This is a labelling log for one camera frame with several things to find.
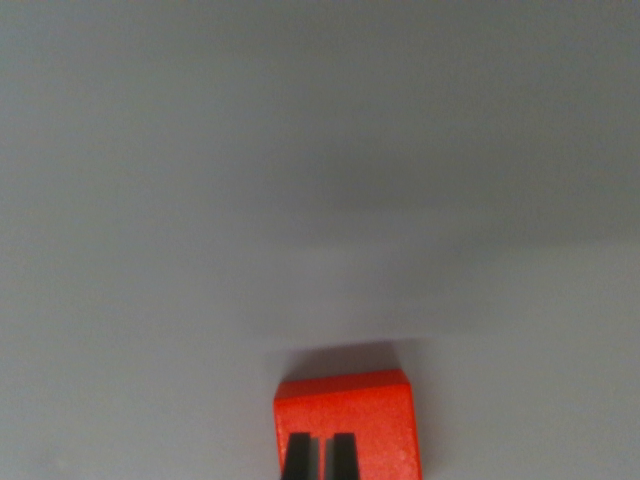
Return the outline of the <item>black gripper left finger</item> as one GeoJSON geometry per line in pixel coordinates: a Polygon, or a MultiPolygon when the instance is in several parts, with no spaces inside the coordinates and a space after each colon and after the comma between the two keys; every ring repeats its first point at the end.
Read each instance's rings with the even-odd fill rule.
{"type": "Polygon", "coordinates": [[[320,449],[319,440],[309,432],[296,432],[289,435],[282,480],[318,480],[320,449]]]}

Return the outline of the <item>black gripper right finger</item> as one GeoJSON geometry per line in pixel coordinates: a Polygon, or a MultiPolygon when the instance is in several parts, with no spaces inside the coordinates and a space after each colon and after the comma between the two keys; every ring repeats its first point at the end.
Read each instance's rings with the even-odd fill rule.
{"type": "Polygon", "coordinates": [[[356,435],[336,433],[325,443],[325,480],[359,480],[356,435]]]}

